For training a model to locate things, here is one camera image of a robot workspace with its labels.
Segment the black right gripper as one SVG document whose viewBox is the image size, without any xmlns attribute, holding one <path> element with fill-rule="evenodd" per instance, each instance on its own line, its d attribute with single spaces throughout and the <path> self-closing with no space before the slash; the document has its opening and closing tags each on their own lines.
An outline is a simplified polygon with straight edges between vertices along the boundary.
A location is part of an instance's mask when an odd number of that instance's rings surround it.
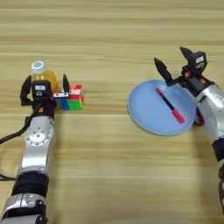
<svg viewBox="0 0 224 224">
<path fill-rule="evenodd" d="M 179 49 L 188 62 L 193 61 L 193 52 L 190 49 L 183 46 Z M 162 60 L 155 58 L 154 63 L 158 72 L 164 78 L 168 86 L 171 84 L 179 84 L 182 88 L 186 88 L 191 95 L 199 95 L 203 90 L 213 84 L 202 74 L 197 76 L 195 73 L 191 72 L 187 66 L 183 66 L 181 75 L 177 79 L 172 80 L 172 75 L 169 73 Z"/>
</svg>

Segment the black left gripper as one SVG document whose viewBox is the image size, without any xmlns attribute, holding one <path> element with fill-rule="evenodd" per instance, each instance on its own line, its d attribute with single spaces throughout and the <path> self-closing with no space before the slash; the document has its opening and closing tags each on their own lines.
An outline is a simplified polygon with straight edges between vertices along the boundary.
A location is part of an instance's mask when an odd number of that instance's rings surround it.
<svg viewBox="0 0 224 224">
<path fill-rule="evenodd" d="M 42 96 L 35 96 L 33 102 L 28 98 L 28 94 L 32 88 L 32 77 L 29 75 L 22 87 L 20 92 L 20 101 L 22 106 L 32 105 L 33 117 L 35 116 L 49 116 L 54 118 L 55 109 L 57 108 L 57 100 L 66 99 L 70 90 L 70 84 L 68 78 L 63 74 L 63 90 L 65 93 L 46 94 Z"/>
</svg>

